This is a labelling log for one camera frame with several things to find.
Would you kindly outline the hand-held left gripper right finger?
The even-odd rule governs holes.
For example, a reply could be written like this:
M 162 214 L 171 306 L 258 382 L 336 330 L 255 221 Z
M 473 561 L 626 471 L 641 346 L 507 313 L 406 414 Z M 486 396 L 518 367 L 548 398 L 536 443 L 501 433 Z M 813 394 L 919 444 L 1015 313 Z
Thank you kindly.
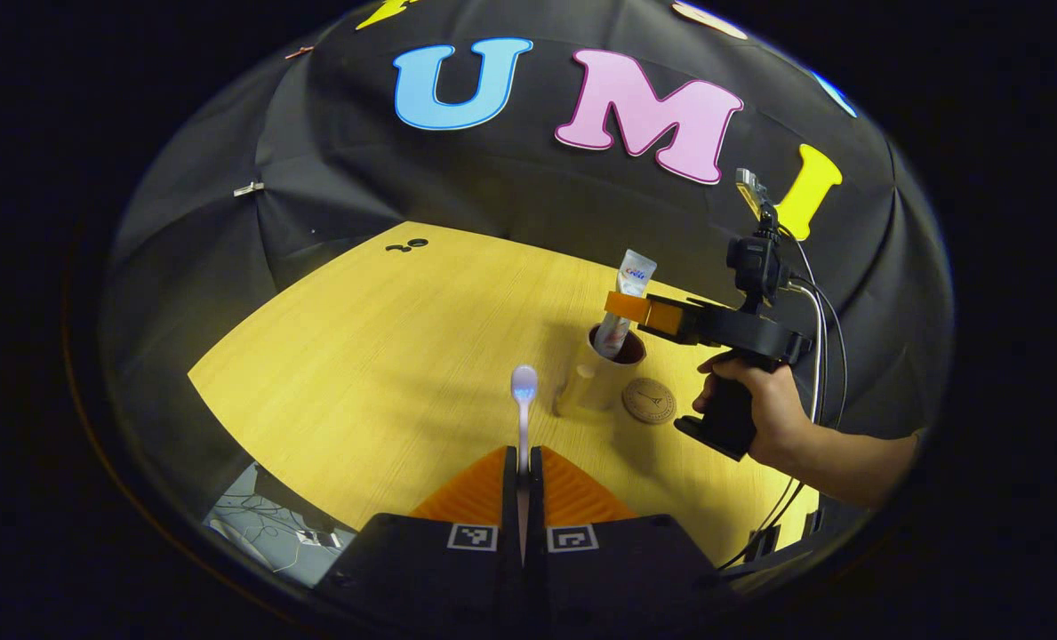
M 733 608 L 674 516 L 639 516 L 549 447 L 531 453 L 525 587 L 548 615 L 708 615 Z

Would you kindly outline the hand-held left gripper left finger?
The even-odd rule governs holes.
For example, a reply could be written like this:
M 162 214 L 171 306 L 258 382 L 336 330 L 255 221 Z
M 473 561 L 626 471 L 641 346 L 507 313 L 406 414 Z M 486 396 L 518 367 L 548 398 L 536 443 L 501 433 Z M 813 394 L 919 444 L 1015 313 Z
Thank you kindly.
M 318 581 L 364 615 L 499 615 L 523 578 L 517 453 L 496 447 L 407 514 L 374 515 Z

